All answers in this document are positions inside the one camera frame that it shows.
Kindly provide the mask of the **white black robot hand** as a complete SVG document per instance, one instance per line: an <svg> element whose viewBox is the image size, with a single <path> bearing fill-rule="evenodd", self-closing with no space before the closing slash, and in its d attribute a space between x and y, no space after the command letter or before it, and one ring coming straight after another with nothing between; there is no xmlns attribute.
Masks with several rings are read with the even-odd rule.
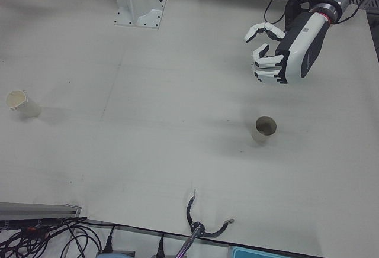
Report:
<svg viewBox="0 0 379 258"><path fill-rule="evenodd" d="M269 44L252 52L253 75L262 83L288 85L304 79L320 54L330 27L326 14L303 12L283 31L269 22L251 26L243 40L252 41L258 34L278 42L275 53L268 56Z"/></svg>

